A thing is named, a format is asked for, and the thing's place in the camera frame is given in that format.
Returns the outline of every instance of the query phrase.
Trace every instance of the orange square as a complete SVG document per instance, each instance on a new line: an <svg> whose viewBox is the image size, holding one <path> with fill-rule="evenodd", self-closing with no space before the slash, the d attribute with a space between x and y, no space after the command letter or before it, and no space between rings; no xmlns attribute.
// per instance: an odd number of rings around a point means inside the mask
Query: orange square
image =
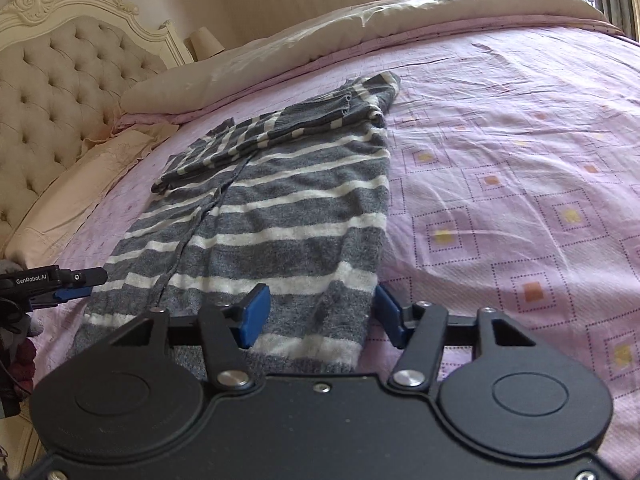
<svg viewBox="0 0 640 480"><path fill-rule="evenodd" d="M453 233L448 229L438 229L433 238L438 245L449 245L454 241Z"/></svg>
<svg viewBox="0 0 640 480"><path fill-rule="evenodd" d="M489 186L497 186L498 184L500 184L500 179L498 177L496 177L495 175L489 175L486 176L484 178L484 181L489 185Z"/></svg>
<svg viewBox="0 0 640 480"><path fill-rule="evenodd" d="M527 303L533 303L534 301L540 301L544 299L545 295L542 292L542 286L540 282L529 282L522 285L524 289L524 301Z"/></svg>
<svg viewBox="0 0 640 480"><path fill-rule="evenodd" d="M628 344L617 345L613 349L613 357L616 361L616 366L619 368L625 368L634 362L631 346Z"/></svg>
<svg viewBox="0 0 640 480"><path fill-rule="evenodd" d="M567 222L569 222L569 224L579 224L580 222L582 222L580 213L578 213L575 209L566 209L562 212L562 216Z"/></svg>

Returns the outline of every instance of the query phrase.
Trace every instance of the yellow square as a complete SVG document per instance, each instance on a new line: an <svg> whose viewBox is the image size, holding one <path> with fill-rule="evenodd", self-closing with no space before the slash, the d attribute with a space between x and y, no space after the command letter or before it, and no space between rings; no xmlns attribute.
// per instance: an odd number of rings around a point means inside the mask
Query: yellow square
<svg viewBox="0 0 640 480"><path fill-rule="evenodd" d="M580 222L582 222L580 213L578 213L575 209L566 209L562 212L562 216L567 222L569 222L569 224L579 224Z"/></svg>
<svg viewBox="0 0 640 480"><path fill-rule="evenodd" d="M616 366L619 368L625 368L630 364L633 364L634 357L631 353L631 345L620 344L613 349L613 357L616 361Z"/></svg>
<svg viewBox="0 0 640 480"><path fill-rule="evenodd" d="M433 238L438 245L449 245L454 241L454 235L448 229L438 229Z"/></svg>

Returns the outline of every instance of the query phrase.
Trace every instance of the metal bolt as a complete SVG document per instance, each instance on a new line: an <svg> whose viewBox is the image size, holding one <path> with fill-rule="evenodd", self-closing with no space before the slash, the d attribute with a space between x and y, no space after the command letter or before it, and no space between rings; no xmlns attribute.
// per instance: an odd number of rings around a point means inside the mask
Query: metal bolt
<svg viewBox="0 0 640 480"><path fill-rule="evenodd" d="M583 471L575 477L575 480L596 480L596 478L596 473L593 471Z"/></svg>
<svg viewBox="0 0 640 480"><path fill-rule="evenodd" d="M394 382L407 388L420 386L425 380L424 374L418 370L400 370L394 374Z"/></svg>
<svg viewBox="0 0 640 480"><path fill-rule="evenodd" d="M47 480L67 480L67 478L62 471L49 471Z"/></svg>
<svg viewBox="0 0 640 480"><path fill-rule="evenodd" d="M331 391L331 386L327 383L314 384L314 391L318 394L328 394Z"/></svg>
<svg viewBox="0 0 640 480"><path fill-rule="evenodd" d="M242 370L225 370L217 378L220 384L229 388L242 388L251 382L251 377Z"/></svg>

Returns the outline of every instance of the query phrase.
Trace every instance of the screw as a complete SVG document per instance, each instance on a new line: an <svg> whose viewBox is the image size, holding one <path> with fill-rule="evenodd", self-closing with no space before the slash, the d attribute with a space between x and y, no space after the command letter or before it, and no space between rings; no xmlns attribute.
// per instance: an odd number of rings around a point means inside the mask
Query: screw
<svg viewBox="0 0 640 480"><path fill-rule="evenodd" d="M49 471L47 480L67 480L67 478L62 471Z"/></svg>
<svg viewBox="0 0 640 480"><path fill-rule="evenodd" d="M400 370L394 374L394 382L407 388L420 386L425 380L424 374L418 370Z"/></svg>
<svg viewBox="0 0 640 480"><path fill-rule="evenodd" d="M328 394L331 391L331 386L326 383L314 384L314 391L318 394Z"/></svg>
<svg viewBox="0 0 640 480"><path fill-rule="evenodd" d="M225 370L217 378L220 384L229 388L242 388L251 382L251 377L242 370Z"/></svg>

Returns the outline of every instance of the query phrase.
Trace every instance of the carved wooden headboard frame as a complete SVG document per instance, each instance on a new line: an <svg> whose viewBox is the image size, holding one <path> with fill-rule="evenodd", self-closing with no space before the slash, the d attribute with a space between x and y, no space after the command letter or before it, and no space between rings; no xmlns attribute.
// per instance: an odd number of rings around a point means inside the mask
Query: carved wooden headboard frame
<svg viewBox="0 0 640 480"><path fill-rule="evenodd" d="M93 16L123 30L136 44L159 56L167 68L193 62L173 22L143 28L135 4L123 0L12 0L0 9L0 50L46 34L78 16Z"/></svg>

